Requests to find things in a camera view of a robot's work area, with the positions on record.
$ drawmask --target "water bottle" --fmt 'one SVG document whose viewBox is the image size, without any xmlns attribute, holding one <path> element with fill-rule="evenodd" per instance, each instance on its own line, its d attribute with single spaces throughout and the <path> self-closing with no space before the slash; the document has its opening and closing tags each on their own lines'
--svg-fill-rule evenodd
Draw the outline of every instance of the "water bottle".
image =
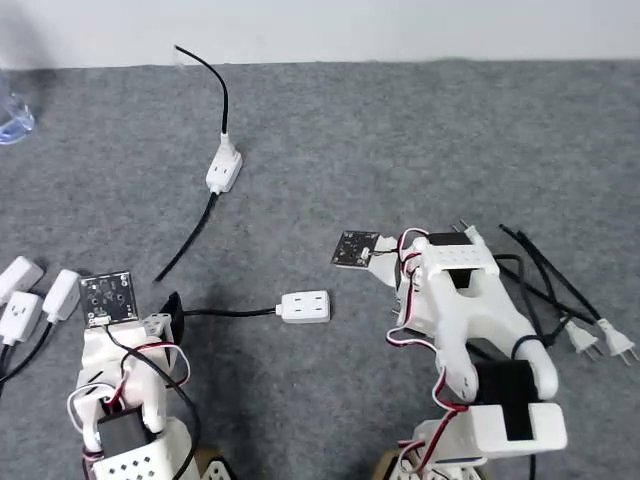
<svg viewBox="0 0 640 480">
<path fill-rule="evenodd" d="M 0 145 L 22 140 L 34 127 L 31 110 L 11 91 L 7 77 L 0 71 Z"/>
</svg>

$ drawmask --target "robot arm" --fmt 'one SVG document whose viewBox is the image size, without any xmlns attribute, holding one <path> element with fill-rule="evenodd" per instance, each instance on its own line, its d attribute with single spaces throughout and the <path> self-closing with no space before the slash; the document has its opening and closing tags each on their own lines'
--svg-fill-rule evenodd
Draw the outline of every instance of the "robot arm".
<svg viewBox="0 0 640 480">
<path fill-rule="evenodd" d="M 85 478 L 230 479 L 226 465 L 218 460 L 211 461 L 200 476 L 190 458 L 192 439 L 186 426 L 167 417 L 165 381 L 118 345 L 135 349 L 170 374 L 177 354 L 184 357 L 173 343 L 172 316 L 138 319 L 128 272 L 85 277 L 80 280 L 80 292 L 87 329 L 82 370 L 67 407 L 82 435 Z M 178 384 L 190 376 L 184 360 L 187 376 Z"/>
<path fill-rule="evenodd" d="M 541 342 L 520 341 L 535 331 L 511 302 L 483 238 L 468 226 L 464 232 L 416 230 L 421 235 L 408 247 L 392 237 L 345 232 L 333 257 L 334 264 L 367 269 L 394 288 L 398 326 L 434 339 L 438 369 L 466 404 L 415 429 L 411 442 L 423 445 L 428 461 L 428 471 L 415 478 L 438 478 L 432 469 L 446 469 L 452 479 L 479 478 L 463 477 L 460 469 L 565 448 L 562 410 L 548 402 L 558 389 L 556 369 Z M 473 338 L 488 340 L 507 358 L 517 346 L 514 359 L 473 364 L 466 349 Z M 399 468 L 395 473 L 389 478 L 414 478 Z"/>
</svg>

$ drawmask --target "floor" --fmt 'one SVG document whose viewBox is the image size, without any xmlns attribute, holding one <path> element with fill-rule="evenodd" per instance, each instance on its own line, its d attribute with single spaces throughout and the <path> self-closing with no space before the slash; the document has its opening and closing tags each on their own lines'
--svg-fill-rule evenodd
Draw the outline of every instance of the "floor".
<svg viewBox="0 0 640 480">
<path fill-rule="evenodd" d="M 130 269 L 145 314 L 174 290 L 187 308 L 248 309 L 329 289 L 334 315 L 325 325 L 189 320 L 187 392 L 200 408 L 203 445 L 222 451 L 240 478 L 367 479 L 385 450 L 440 416 L 430 355 L 384 342 L 393 292 L 330 264 L 343 230 L 438 231 L 464 217 L 494 252 L 519 253 L 497 225 L 523 228 L 619 330 L 640 338 L 640 63 L 220 71 L 246 164 L 160 285 L 151 280 L 207 201 L 221 116 L 215 79 L 198 67 L 14 75 L 39 130 L 0 150 L 0 265 L 19 254 L 37 259 L 47 268 L 42 294 L 63 267 Z M 551 328 L 552 312 L 540 308 Z M 76 312 L 7 384 L 2 478 L 81 476 L 65 400 L 82 330 Z M 593 363 L 566 336 L 551 356 L 569 446 L 540 455 L 538 478 L 635 477 L 640 364 Z M 173 397 L 171 412 L 187 418 Z M 527 461 L 491 470 L 496 480 L 524 479 Z"/>
</svg>

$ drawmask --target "circuit board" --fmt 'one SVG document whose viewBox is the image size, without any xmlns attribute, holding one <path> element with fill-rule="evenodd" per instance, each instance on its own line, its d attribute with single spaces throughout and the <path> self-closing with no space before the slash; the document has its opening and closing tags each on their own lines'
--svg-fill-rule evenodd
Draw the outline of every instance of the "circuit board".
<svg viewBox="0 0 640 480">
<path fill-rule="evenodd" d="M 138 319 L 130 272 L 81 278 L 80 302 L 89 327 Z"/>
<path fill-rule="evenodd" d="M 367 268 L 379 237 L 378 232 L 343 232 L 331 263 L 339 267 Z"/>
</svg>

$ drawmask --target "power plug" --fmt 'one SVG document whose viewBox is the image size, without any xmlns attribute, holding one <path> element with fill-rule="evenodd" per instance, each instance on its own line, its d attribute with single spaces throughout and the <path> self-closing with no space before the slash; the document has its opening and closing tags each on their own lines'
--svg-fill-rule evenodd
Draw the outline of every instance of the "power plug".
<svg viewBox="0 0 640 480">
<path fill-rule="evenodd" d="M 584 352 L 593 361 L 595 361 L 595 357 L 591 354 L 591 351 L 589 349 L 593 348 L 598 353 L 602 354 L 600 348 L 597 345 L 598 337 L 591 335 L 591 333 L 589 333 L 587 330 L 578 327 L 572 321 L 567 322 L 565 329 L 569 334 L 569 340 L 571 341 L 573 347 L 576 349 L 577 354 L 581 354 Z"/>
<path fill-rule="evenodd" d="M 220 146 L 213 157 L 206 177 L 209 191 L 218 195 L 227 193 L 233 187 L 241 168 L 242 155 L 231 143 L 228 134 L 220 134 Z"/>
<path fill-rule="evenodd" d="M 295 292 L 282 296 L 276 315 L 286 323 L 324 323 L 331 318 L 326 290 Z"/>
<path fill-rule="evenodd" d="M 607 342 L 612 357 L 620 355 L 624 363 L 630 365 L 629 360 L 627 360 L 627 357 L 624 355 L 626 352 L 629 352 L 633 355 L 633 358 L 640 361 L 638 355 L 633 350 L 636 344 L 629 340 L 624 333 L 616 330 L 606 318 L 601 318 L 597 323 L 605 335 L 605 341 Z"/>
<path fill-rule="evenodd" d="M 9 301 L 13 292 L 29 291 L 42 278 L 44 271 L 25 257 L 17 257 L 0 274 L 0 306 Z"/>
<path fill-rule="evenodd" d="M 58 274 L 42 304 L 48 322 L 58 323 L 71 316 L 80 301 L 79 279 L 80 275 L 71 270 L 62 270 Z"/>
<path fill-rule="evenodd" d="M 26 342 L 33 332 L 40 313 L 42 299 L 33 293 L 14 292 L 0 318 L 0 335 L 5 345 Z"/>
</svg>

